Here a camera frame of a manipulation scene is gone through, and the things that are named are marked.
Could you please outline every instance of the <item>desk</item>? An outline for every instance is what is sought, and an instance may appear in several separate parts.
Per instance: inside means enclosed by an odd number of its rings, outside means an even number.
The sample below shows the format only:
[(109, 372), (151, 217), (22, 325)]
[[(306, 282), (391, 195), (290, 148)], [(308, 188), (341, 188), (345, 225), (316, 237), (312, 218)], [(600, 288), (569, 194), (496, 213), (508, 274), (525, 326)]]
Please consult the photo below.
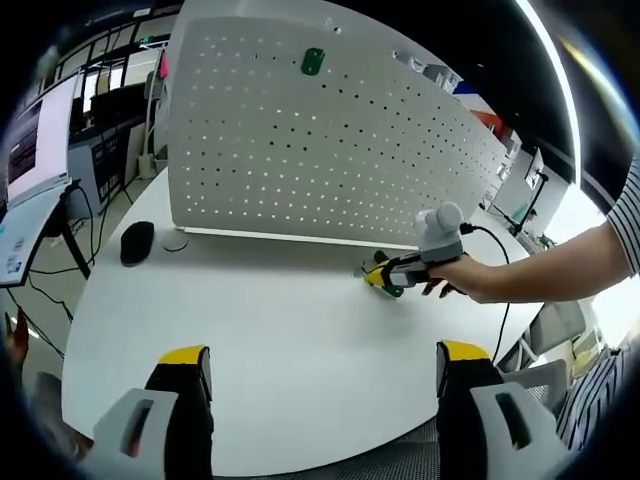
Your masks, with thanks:
[(69, 228), (66, 200), (77, 188), (63, 184), (43, 191), (9, 210), (0, 225), (0, 287), (25, 284), (43, 237), (62, 235), (84, 278), (91, 270)]
[[(473, 342), (493, 352), (504, 305), (467, 297), (400, 299), (356, 278), (373, 248), (191, 235), (135, 268), (120, 264), (120, 235), (133, 222), (173, 228), (166, 170), (103, 247), (75, 315), (63, 369), (66, 422), (92, 436), (126, 391), (144, 386), (167, 351), (211, 348), (213, 471), (243, 476), (292, 472), (363, 453), (433, 417), (435, 344)], [(512, 260), (524, 249), (478, 211)], [(467, 251), (504, 263), (480, 232)], [(506, 353), (540, 309), (513, 305)]]

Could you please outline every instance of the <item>ceiling light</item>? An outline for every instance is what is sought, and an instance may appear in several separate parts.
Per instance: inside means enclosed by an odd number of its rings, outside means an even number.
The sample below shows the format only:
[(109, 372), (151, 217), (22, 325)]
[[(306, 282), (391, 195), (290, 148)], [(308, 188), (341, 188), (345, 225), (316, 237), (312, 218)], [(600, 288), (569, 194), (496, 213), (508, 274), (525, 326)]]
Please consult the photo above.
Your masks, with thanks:
[(551, 60), (551, 64), (553, 65), (553, 70), (558, 77), (558, 82), (560, 82), (560, 89), (562, 90), (562, 96), (564, 97), (564, 102), (567, 108), (567, 115), (569, 116), (569, 126), (571, 128), (571, 140), (573, 143), (573, 158), (574, 158), (574, 170), (576, 172), (575, 175), (575, 183), (578, 187), (580, 187), (581, 179), (582, 179), (582, 152), (580, 149), (580, 131), (578, 128), (578, 113), (576, 112), (576, 106), (573, 102), (573, 95), (571, 93), (571, 88), (569, 87), (569, 79), (567, 78), (567, 72), (565, 72), (564, 67), (562, 66), (562, 62), (560, 61), (560, 55), (558, 55), (558, 51), (556, 50), (555, 45), (553, 44), (553, 40), (551, 40), (551, 36), (547, 29), (544, 27), (542, 20), (533, 9), (531, 4), (527, 0), (514, 0), (520, 10), (525, 14), (527, 20), (535, 30), (542, 46), (544, 47), (547, 55), (549, 56), (549, 60)]

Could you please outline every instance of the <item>black computer mouse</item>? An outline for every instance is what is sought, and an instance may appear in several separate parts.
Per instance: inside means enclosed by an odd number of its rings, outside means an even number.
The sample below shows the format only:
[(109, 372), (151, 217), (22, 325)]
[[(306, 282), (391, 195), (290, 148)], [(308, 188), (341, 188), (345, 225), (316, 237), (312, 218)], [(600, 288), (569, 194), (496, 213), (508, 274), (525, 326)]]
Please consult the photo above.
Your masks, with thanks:
[(125, 267), (135, 267), (142, 263), (151, 252), (153, 245), (153, 223), (136, 222), (129, 226), (120, 237), (120, 261)]

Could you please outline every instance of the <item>pegboard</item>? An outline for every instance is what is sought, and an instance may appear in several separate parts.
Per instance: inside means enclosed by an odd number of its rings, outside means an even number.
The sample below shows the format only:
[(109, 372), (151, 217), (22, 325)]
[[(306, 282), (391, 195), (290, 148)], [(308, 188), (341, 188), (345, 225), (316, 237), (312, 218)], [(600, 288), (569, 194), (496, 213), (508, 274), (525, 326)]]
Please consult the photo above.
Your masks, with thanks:
[[(325, 52), (318, 75), (305, 51)], [(415, 245), (415, 214), (475, 209), (505, 148), (454, 97), (362, 39), (257, 18), (187, 28), (174, 74), (178, 226)]]

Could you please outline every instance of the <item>human hand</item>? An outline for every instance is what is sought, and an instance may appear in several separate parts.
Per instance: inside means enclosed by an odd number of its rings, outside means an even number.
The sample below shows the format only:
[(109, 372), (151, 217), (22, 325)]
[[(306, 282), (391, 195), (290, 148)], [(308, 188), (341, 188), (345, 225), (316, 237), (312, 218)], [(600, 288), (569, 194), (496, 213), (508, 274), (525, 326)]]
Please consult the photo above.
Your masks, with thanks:
[(27, 318), (22, 311), (18, 309), (18, 320), (15, 330), (11, 326), (9, 315), (5, 312), (4, 323), (6, 326), (7, 351), (11, 363), (18, 370), (22, 369), (24, 361), (29, 352), (29, 328), (27, 326)]
[(439, 298), (456, 291), (469, 295), (478, 303), (494, 301), (495, 268), (477, 262), (469, 255), (465, 254), (453, 262), (429, 268), (429, 276), (431, 278), (422, 292), (423, 295), (429, 295), (434, 288), (446, 281), (440, 290)]

